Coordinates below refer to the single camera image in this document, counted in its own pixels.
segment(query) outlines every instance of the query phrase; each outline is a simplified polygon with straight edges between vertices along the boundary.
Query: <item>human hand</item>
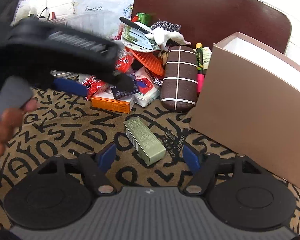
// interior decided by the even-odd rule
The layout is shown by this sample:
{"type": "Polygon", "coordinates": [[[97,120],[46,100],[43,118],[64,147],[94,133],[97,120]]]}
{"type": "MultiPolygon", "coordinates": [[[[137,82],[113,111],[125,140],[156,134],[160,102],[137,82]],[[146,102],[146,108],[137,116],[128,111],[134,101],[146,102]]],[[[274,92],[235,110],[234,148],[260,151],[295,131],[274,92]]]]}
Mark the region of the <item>human hand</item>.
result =
{"type": "Polygon", "coordinates": [[[37,100],[29,100],[23,109],[6,109],[0,120],[0,157],[4,154],[5,144],[12,139],[13,130],[22,125],[23,115],[37,109],[37,100]]]}

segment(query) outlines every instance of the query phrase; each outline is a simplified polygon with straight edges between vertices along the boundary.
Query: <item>barcode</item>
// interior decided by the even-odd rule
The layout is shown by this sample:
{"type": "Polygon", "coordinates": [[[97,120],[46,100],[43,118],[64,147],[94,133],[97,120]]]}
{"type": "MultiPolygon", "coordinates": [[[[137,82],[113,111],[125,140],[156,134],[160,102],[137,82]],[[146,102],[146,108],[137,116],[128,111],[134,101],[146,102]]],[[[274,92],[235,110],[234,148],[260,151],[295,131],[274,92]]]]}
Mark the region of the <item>barcode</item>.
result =
{"type": "Polygon", "coordinates": [[[136,140],[134,139],[134,137],[132,136],[132,134],[129,132],[129,130],[127,128],[126,128],[126,135],[127,135],[128,139],[131,141],[132,145],[138,151],[138,143],[136,142],[136,140]]]}

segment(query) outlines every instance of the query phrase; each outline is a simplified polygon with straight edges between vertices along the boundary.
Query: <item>brown case with white stripes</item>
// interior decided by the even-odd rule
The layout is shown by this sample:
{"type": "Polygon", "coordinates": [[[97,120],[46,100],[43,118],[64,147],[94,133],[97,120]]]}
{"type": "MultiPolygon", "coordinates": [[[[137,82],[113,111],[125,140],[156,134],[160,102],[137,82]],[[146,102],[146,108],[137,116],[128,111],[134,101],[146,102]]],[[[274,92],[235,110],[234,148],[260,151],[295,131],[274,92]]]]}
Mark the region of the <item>brown case with white stripes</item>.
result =
{"type": "Polygon", "coordinates": [[[193,49],[169,50],[161,89],[162,105],[175,112],[188,112],[197,102],[197,56],[193,49]]]}

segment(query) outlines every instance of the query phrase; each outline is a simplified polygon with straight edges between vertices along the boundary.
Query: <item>green box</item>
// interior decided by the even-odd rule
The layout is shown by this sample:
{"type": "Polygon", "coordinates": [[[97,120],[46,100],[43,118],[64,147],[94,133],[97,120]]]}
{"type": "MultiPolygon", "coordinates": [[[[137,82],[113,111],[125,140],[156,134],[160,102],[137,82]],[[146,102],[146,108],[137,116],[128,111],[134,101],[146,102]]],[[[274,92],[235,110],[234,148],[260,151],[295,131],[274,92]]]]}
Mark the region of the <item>green box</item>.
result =
{"type": "Polygon", "coordinates": [[[166,148],[139,117],[131,118],[123,124],[127,137],[148,166],[164,157],[166,148]]]}

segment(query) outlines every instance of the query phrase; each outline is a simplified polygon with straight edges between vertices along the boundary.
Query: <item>brown cardboard box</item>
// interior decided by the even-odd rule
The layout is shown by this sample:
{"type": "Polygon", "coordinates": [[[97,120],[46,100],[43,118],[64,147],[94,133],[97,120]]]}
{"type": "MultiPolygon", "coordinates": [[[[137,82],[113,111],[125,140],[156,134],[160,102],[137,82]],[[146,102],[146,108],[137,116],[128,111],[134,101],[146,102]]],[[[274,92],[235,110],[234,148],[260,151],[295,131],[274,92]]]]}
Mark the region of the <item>brown cardboard box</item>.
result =
{"type": "Polygon", "coordinates": [[[275,49],[217,43],[190,126],[300,188],[300,66],[275,49]]]}

